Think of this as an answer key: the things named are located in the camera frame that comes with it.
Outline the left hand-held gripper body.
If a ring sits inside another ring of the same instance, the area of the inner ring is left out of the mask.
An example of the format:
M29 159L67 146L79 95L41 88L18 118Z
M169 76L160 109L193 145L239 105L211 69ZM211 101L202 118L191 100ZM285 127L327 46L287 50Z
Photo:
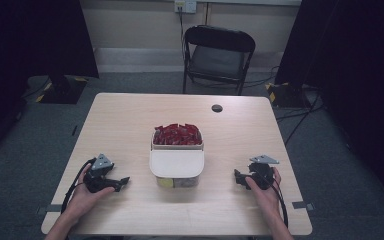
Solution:
M114 168L111 162L104 154L99 154L94 158L91 167L83 178L83 183L91 193L96 193L107 187L115 187L115 184L105 176Z

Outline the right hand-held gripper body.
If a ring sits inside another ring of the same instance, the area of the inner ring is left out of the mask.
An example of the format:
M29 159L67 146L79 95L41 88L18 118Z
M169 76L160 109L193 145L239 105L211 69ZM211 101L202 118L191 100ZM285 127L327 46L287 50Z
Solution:
M267 155L250 158L250 161L251 163L248 165L249 177L254 180L260 189L267 190L271 188L275 180L271 164L278 164L278 161Z

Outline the clear plastic storage box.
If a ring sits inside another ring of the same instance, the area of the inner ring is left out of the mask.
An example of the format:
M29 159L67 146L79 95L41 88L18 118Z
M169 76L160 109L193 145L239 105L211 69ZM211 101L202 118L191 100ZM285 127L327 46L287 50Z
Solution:
M149 166L157 184L166 188L198 185L205 165L204 142L195 128L157 127L151 138Z

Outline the beige sliding box lid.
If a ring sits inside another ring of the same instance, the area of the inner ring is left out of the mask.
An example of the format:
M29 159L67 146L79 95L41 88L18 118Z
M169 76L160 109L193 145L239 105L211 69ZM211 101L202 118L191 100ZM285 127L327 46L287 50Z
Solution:
M192 178L199 176L204 169L202 150L152 150L150 170L162 178Z

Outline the person's left hand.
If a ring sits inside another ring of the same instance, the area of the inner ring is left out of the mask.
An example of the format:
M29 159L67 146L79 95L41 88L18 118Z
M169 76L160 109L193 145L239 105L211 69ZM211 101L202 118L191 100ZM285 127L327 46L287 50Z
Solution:
M74 193L65 210L65 213L74 219L79 219L85 215L100 199L115 191L113 187L106 187L98 192L91 193L84 184L84 177L90 167L91 164L87 164L80 173L79 179L74 188Z

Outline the person's right hand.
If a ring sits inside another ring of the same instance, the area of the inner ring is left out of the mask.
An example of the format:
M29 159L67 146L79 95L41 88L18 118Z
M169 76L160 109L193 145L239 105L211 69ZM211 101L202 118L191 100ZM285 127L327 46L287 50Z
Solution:
M263 216L268 217L269 219L274 217L280 218L279 197L277 195L277 191L279 190L281 177L275 167L273 167L273 173L275 179L274 189L270 188L267 190L262 190L252 178L245 178L248 186L251 188L254 197L256 198L256 202L262 211Z

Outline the grey tape strip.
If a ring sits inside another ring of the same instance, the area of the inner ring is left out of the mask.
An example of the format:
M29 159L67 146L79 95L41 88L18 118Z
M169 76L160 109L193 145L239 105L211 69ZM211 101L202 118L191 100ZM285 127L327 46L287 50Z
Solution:
M45 215L48 212L60 212L62 208L61 204L49 204L47 206L40 206L36 213L38 215Z
M306 203L305 201L297 201L292 203L294 209L306 209L307 211L313 211L315 205L313 203Z

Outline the pile of dark capsules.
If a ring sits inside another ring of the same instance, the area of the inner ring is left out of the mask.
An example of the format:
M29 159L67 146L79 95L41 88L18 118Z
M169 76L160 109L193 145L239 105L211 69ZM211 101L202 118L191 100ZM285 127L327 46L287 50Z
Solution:
M173 181L175 188L189 188L197 186L199 183L199 178L174 178Z

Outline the pile of red packets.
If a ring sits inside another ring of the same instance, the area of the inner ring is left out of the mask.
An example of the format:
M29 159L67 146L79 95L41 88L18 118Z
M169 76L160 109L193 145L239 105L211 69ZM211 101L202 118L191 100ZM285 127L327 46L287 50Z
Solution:
M170 124L155 128L152 142L156 145L200 145L200 130L193 124Z

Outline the black stand base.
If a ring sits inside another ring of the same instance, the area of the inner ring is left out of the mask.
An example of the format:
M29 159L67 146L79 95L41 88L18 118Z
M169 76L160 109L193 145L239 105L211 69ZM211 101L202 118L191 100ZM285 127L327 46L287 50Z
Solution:
M302 88L295 88L289 83L265 85L269 100L279 108L309 108L310 102Z
M38 103L76 104L88 81L82 77L50 75L50 83L37 97Z

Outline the black folding chair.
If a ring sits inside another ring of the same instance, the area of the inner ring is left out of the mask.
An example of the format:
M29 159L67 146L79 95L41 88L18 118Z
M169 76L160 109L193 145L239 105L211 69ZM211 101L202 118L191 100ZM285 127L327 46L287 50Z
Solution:
M236 86L241 95L256 43L239 30L197 25L183 35L184 73L182 92L187 78L206 79Z

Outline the dark curtain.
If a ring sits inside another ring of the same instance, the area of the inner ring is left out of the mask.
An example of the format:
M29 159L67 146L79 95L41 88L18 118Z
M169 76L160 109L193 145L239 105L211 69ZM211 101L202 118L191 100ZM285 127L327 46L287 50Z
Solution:
M0 140L50 75L99 76L80 0L0 0Z
M384 0L302 0L276 81L320 88L384 186Z

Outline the white wall socket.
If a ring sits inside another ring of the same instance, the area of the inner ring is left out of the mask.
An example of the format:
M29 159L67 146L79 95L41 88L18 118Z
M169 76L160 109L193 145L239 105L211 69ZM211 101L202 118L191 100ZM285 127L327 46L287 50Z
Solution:
M196 0L175 0L174 11L176 13L195 14L197 10Z

